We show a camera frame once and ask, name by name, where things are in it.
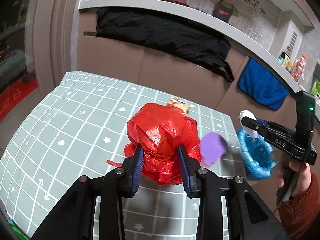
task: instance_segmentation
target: bottle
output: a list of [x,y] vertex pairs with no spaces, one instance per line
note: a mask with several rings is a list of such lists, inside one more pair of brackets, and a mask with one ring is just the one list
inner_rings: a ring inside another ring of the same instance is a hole
[[277,59],[283,67],[287,66],[287,63],[290,60],[289,55],[291,55],[291,48],[288,46],[286,50],[282,51],[282,53]]
[[292,71],[294,70],[294,64],[292,62],[288,62],[287,66],[285,68],[290,74],[292,74]]
[[302,54],[299,59],[296,60],[294,71],[292,72],[293,79],[299,83],[304,80],[304,70],[306,68],[306,55]]

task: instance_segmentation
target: blue plastic bag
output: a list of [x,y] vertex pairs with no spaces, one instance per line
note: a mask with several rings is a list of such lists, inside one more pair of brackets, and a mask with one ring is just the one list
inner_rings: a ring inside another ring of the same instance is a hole
[[237,135],[242,159],[247,170],[247,178],[269,178],[271,176],[270,170],[277,165],[277,162],[270,160],[270,153],[273,151],[272,146],[265,142],[261,135],[258,135],[255,139],[252,138],[243,128],[237,132]]

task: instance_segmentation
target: gray grid mat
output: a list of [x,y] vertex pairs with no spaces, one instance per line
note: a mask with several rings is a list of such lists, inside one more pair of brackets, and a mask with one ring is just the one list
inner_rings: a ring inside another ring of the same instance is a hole
[[[81,175],[95,178],[121,162],[127,121],[146,103],[166,105],[171,95],[113,78],[69,72],[21,124],[0,160],[0,198],[18,226],[32,236],[55,203]],[[215,131],[229,151],[210,168],[217,175],[245,177],[231,118],[194,102],[189,116],[199,137]],[[182,185],[158,186],[143,177],[133,199],[124,199],[129,239],[194,239],[199,200],[189,199]],[[98,239],[97,200],[94,239]],[[224,233],[228,224],[224,208]]]

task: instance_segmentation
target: floor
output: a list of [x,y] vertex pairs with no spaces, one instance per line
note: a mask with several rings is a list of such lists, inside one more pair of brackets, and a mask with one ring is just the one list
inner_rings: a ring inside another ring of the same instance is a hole
[[0,157],[7,147],[10,139],[30,114],[33,108],[42,100],[40,90],[37,88],[24,98],[4,119],[0,122]]

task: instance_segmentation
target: black gripper frame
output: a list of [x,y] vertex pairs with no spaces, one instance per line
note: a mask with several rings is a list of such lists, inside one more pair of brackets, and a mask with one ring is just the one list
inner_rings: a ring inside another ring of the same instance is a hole
[[[97,196],[101,196],[99,239],[125,240],[122,197],[133,197],[124,187],[135,167],[138,145],[133,157],[105,176],[81,176],[49,212],[31,240],[92,240]],[[230,240],[290,240],[290,237],[241,177],[225,179],[201,169],[190,158],[184,145],[177,148],[183,187],[190,198],[200,198],[196,240],[223,240],[221,197],[226,197]]]
[[196,240],[223,240],[221,197],[226,197],[230,240],[290,240],[278,219],[240,176],[218,177],[177,149],[183,187],[189,198],[200,198]]

